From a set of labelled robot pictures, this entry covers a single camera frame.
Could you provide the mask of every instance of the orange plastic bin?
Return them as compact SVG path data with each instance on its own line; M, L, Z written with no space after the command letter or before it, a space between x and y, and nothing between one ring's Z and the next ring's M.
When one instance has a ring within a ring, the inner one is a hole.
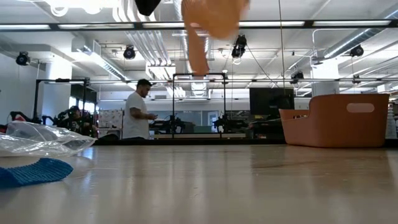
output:
M279 110L286 143L381 147L386 138L388 101L388 94L324 95L312 98L309 110Z

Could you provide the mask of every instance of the television screen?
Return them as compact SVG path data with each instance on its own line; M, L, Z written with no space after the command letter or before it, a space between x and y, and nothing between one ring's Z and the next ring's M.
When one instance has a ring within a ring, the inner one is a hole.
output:
M279 118L279 109L294 109L291 88L250 88L250 114Z

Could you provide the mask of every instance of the plastic wrap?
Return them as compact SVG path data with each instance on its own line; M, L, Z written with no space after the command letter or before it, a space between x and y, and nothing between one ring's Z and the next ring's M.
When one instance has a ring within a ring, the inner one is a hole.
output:
M72 156L95 141L65 128L13 121L0 134L0 156Z

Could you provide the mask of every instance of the spotlight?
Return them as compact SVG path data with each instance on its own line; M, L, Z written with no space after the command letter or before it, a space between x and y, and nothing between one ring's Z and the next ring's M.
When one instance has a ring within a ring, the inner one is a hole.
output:
M136 57L136 52L134 51L134 46L127 46L123 53L125 59L134 59Z
M354 75L353 78L354 78L353 84L360 84L361 83L361 81L355 80L356 78L359 78L358 74Z
M355 56L360 57L360 56L363 55L363 53L364 53L363 48L362 48L360 45L358 45L358 46L354 47L354 48L349 52L349 56L351 56L351 57L355 57Z
M304 74L303 72L296 72L291 76L291 78L293 79L293 81L291 81L290 84L297 84L299 82L298 79L304 78Z
M239 35L236 39L234 49L232 50L233 58L241 58L245 52L245 46L248 44L246 37L244 35Z
M19 52L16 62L20 66L30 65L30 57L28 56L28 53L27 52Z

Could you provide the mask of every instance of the blue textured mat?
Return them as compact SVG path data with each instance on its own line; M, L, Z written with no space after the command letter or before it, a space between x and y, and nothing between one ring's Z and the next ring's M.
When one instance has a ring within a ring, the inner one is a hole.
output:
M58 159L41 158L34 164L0 167L0 189L55 182L67 177L73 167Z

